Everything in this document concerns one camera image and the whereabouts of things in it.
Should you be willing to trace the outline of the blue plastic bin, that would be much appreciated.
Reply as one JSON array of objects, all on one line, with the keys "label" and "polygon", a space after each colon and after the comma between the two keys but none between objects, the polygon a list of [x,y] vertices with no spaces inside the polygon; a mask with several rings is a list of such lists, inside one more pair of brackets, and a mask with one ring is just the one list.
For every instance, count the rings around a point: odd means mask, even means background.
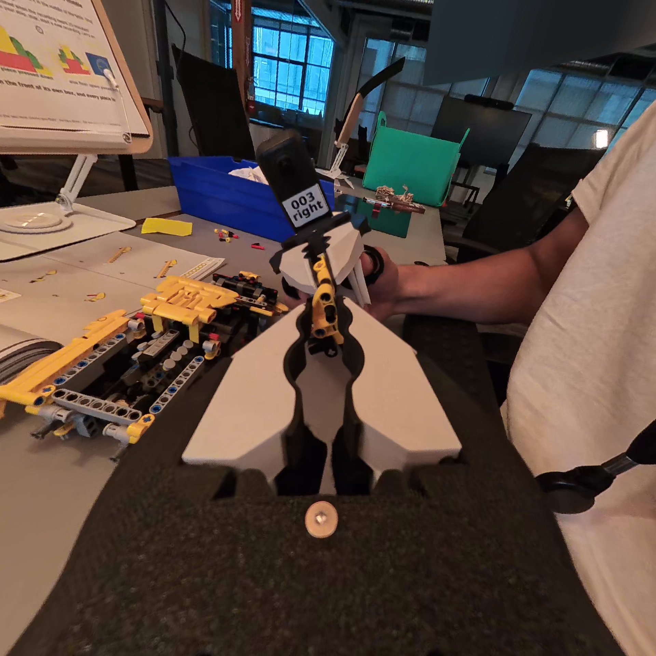
[{"label": "blue plastic bin", "polygon": [[228,157],[169,157],[180,206],[185,214],[274,242],[290,238],[295,229],[275,192],[302,191],[292,164],[260,166],[273,187],[228,174],[234,168],[256,167],[254,161]]}]

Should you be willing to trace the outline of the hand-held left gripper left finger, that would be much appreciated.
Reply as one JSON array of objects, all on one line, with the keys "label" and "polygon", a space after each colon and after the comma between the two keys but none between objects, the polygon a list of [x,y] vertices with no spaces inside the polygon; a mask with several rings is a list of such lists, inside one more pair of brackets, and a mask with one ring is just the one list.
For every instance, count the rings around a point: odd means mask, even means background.
[{"label": "hand-held left gripper left finger", "polygon": [[327,446],[306,425],[297,384],[311,324],[311,307],[296,307],[231,358],[184,463],[258,470],[279,495],[319,493]]}]

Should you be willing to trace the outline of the grey desk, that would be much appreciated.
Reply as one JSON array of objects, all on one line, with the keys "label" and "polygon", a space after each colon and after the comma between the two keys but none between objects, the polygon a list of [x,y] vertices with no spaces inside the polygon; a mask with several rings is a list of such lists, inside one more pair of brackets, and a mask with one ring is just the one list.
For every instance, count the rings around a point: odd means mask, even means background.
[{"label": "grey desk", "polygon": [[[141,221],[145,217],[175,217],[180,210],[173,186],[147,190],[92,195],[83,204],[122,217]],[[172,237],[151,235],[144,239],[175,245],[206,257],[225,257],[231,266],[262,275],[267,286],[276,286],[266,253],[239,246],[225,255],[210,242],[206,221],[191,218],[192,237],[177,245]],[[431,265],[445,263],[439,210],[428,207],[412,215],[406,239],[378,232],[365,242],[385,249],[399,264],[421,260]],[[305,419],[314,435],[331,445],[341,425],[347,370],[337,359],[324,360],[325,369],[308,363],[299,383]],[[68,556],[100,491],[117,463],[109,459],[116,444],[109,438],[60,441],[35,440],[29,432],[36,418],[9,406],[1,421],[1,654],[7,655],[34,619],[64,568]]]}]

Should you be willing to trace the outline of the yellow paper note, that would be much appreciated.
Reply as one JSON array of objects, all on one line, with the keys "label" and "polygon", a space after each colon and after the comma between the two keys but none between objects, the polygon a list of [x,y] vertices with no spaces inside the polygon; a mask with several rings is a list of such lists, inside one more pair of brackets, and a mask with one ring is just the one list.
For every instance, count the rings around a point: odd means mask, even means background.
[{"label": "yellow paper note", "polygon": [[171,218],[146,218],[141,226],[141,234],[163,234],[186,237],[193,233],[193,224]]}]

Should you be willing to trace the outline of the small yellow brick assembly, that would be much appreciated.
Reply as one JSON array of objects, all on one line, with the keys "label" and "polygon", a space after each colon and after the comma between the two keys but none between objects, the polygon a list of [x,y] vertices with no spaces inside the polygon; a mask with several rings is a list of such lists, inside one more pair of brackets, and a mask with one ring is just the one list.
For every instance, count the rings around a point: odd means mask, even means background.
[{"label": "small yellow brick assembly", "polygon": [[313,259],[310,268],[314,292],[311,299],[311,327],[307,340],[309,353],[337,357],[344,338],[339,331],[336,285],[325,253]]}]

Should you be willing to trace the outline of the person's right hand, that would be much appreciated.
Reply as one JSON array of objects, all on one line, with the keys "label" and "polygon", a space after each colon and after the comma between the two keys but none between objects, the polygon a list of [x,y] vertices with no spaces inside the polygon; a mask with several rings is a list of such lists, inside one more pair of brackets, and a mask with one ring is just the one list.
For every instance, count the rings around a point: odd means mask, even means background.
[{"label": "person's right hand", "polygon": [[383,322],[391,316],[402,314],[402,268],[391,260],[388,253],[376,247],[365,247],[359,262],[362,266],[369,301],[364,309],[373,318]]}]

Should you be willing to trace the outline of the computer monitor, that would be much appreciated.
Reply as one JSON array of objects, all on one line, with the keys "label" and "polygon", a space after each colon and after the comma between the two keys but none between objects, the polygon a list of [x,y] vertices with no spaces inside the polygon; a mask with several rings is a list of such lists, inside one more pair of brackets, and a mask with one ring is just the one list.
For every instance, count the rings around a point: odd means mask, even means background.
[{"label": "computer monitor", "polygon": [[510,164],[531,114],[444,96],[431,136],[461,145],[465,166]]}]

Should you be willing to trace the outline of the printed instruction sheet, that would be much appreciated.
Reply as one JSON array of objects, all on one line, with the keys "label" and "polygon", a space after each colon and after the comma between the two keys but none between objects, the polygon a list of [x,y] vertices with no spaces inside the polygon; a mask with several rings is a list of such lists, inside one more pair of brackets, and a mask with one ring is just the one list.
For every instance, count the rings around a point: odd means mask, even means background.
[{"label": "printed instruction sheet", "polygon": [[101,2],[1,2],[1,126],[150,135]]}]

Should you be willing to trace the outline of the yellow black toy car model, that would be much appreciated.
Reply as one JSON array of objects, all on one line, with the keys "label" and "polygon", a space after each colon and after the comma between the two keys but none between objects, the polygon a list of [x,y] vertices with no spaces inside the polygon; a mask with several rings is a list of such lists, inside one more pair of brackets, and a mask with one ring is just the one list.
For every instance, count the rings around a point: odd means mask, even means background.
[{"label": "yellow black toy car model", "polygon": [[44,339],[1,350],[1,418],[19,406],[40,419],[31,435],[113,438],[133,445],[215,360],[266,330],[288,307],[257,274],[211,282],[166,277],[138,311],[116,310],[67,344]]}]

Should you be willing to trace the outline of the green felt bag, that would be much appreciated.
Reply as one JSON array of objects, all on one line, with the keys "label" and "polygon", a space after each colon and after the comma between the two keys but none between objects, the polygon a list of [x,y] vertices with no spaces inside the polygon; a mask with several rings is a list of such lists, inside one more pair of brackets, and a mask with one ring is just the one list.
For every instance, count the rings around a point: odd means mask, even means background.
[{"label": "green felt bag", "polygon": [[461,148],[459,142],[441,140],[388,127],[384,111],[377,117],[363,187],[375,191],[388,186],[394,193],[406,187],[417,203],[440,207],[445,201]]}]

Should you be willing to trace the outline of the black badge reel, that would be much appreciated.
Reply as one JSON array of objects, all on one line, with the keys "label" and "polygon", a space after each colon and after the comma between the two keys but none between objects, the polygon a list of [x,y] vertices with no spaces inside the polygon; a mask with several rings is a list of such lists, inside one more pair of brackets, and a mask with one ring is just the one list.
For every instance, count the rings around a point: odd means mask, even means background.
[{"label": "black badge reel", "polygon": [[655,465],[655,422],[641,431],[627,450],[610,460],[569,471],[548,471],[535,480],[557,514],[580,514],[591,509],[596,497],[621,474],[638,466]]}]

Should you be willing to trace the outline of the person's right forearm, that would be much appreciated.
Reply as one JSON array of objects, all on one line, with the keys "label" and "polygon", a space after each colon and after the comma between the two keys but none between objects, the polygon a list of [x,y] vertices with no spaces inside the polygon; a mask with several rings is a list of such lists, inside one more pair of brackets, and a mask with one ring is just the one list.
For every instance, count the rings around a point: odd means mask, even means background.
[{"label": "person's right forearm", "polygon": [[528,326],[588,230],[575,208],[533,244],[464,264],[399,269],[402,314]]}]

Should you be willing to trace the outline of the green box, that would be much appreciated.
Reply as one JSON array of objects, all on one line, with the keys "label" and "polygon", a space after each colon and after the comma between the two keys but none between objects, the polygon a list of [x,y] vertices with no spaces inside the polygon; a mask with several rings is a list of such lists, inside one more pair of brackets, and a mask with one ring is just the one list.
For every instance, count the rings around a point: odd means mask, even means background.
[{"label": "green box", "polygon": [[367,221],[374,231],[406,239],[412,213],[389,207],[369,206]]}]

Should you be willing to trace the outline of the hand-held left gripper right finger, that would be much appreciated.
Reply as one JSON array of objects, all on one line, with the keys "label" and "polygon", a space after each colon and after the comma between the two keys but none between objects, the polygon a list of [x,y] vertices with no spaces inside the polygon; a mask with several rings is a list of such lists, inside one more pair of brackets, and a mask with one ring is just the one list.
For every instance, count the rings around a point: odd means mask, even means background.
[{"label": "hand-held left gripper right finger", "polygon": [[368,495],[385,471],[457,459],[462,445],[414,350],[350,299],[340,299],[349,372],[333,442],[338,495]]}]

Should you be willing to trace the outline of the open instruction booklet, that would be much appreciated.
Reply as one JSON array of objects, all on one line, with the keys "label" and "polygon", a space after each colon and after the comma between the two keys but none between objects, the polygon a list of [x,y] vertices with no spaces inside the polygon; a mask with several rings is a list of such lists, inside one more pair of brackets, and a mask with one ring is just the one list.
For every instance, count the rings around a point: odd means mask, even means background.
[{"label": "open instruction booklet", "polygon": [[1,263],[1,383],[99,317],[137,312],[166,275],[202,280],[223,264],[124,233]]}]

